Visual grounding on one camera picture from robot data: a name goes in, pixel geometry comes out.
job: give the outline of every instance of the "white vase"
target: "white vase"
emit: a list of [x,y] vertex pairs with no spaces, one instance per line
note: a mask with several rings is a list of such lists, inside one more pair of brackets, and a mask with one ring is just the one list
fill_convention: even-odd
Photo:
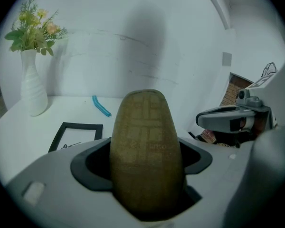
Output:
[[47,92],[36,70],[36,53],[36,50],[21,52],[21,99],[31,116],[43,113],[48,105]]

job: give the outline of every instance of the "brick wall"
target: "brick wall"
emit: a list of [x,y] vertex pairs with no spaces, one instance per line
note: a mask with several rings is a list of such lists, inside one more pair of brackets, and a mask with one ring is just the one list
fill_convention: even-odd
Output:
[[[231,104],[234,105],[236,102],[238,91],[240,89],[247,88],[251,84],[252,84],[251,82],[244,80],[240,77],[232,76],[228,84],[226,93],[223,97],[223,100],[219,106],[231,105]],[[203,133],[201,134],[201,137],[208,143],[214,143],[216,140],[213,132],[207,129],[203,131]]]

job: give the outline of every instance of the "black frame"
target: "black frame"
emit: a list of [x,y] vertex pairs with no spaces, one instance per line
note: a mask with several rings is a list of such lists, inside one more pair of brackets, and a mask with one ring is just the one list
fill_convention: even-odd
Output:
[[73,128],[73,129],[84,129],[84,130],[96,130],[95,138],[94,140],[102,139],[103,136],[103,128],[104,126],[102,124],[84,124],[84,123],[65,123],[63,122],[55,135],[55,138],[51,144],[51,147],[49,148],[48,152],[55,151],[58,147],[58,144],[67,128]]

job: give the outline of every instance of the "picture frame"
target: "picture frame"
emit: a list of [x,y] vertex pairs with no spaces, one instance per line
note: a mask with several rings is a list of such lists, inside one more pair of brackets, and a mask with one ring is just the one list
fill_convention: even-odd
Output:
[[102,124],[84,124],[84,123],[66,123],[63,122],[58,130],[58,132],[55,135],[55,138],[48,150],[48,152],[68,148],[77,144],[80,144],[81,142],[78,140],[75,140],[76,143],[69,144],[64,144],[63,147],[61,147],[60,141],[62,140],[66,130],[83,130],[83,131],[77,131],[79,135],[84,136],[85,139],[89,139],[89,141],[92,140],[99,140],[102,139],[103,135],[103,125]]

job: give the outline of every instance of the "black holder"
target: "black holder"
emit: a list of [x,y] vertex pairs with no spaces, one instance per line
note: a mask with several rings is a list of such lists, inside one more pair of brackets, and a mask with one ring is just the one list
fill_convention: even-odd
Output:
[[[207,151],[188,143],[181,138],[180,151],[186,175],[198,174],[212,163],[212,156]],[[74,178],[92,191],[113,192],[110,177],[110,144],[111,138],[85,150],[74,157],[71,162],[71,172]],[[197,203],[202,197],[191,186],[185,188],[180,204],[177,206],[177,215]],[[148,220],[150,217],[137,217]]]

